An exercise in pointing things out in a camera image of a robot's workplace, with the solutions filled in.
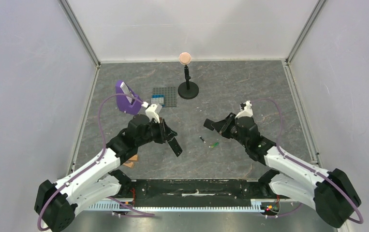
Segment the black battery cover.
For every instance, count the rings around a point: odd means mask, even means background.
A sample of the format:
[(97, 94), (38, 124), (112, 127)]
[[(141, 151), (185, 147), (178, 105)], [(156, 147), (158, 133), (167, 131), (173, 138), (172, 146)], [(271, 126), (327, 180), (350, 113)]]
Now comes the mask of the black battery cover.
[(210, 120), (210, 119), (206, 119), (205, 121), (204, 121), (204, 124), (203, 124), (203, 126), (205, 127), (205, 128), (207, 128), (207, 129), (209, 129), (209, 130), (211, 130), (211, 131), (214, 131), (215, 130), (215, 128), (214, 128), (214, 121), (212, 121), (212, 120)]

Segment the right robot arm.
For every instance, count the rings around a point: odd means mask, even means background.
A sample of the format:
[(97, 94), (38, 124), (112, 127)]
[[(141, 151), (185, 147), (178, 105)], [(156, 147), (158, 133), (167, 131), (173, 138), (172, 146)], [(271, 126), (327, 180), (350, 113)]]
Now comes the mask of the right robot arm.
[(252, 160), (270, 168), (258, 185), (262, 196), (276, 194), (307, 205), (334, 228), (359, 213), (361, 199), (344, 171), (319, 168), (277, 147), (260, 134), (251, 116), (230, 113), (221, 121), (205, 120), (204, 127), (236, 140)]

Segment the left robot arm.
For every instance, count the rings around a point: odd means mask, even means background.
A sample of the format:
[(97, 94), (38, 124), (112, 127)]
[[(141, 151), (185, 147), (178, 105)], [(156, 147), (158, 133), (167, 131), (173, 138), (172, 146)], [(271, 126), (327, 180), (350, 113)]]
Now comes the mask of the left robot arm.
[(148, 143), (169, 144), (178, 157), (182, 149), (176, 140), (177, 132), (163, 118), (135, 115), (90, 161), (73, 173), (55, 182), (45, 180), (37, 191), (34, 210), (38, 214), (37, 227), (41, 232), (60, 232), (90, 205), (103, 198), (130, 194), (131, 184), (114, 176), (100, 180), (137, 154)]

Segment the black remote control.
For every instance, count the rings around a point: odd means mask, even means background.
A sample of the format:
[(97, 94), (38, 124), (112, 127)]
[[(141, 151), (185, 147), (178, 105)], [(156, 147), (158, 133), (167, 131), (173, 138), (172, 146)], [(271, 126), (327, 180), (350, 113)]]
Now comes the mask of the black remote control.
[(176, 138), (173, 138), (170, 141), (168, 141), (168, 144), (171, 147), (174, 154), (176, 155), (176, 157), (179, 157), (182, 154), (183, 150), (179, 145), (178, 141), (176, 140)]

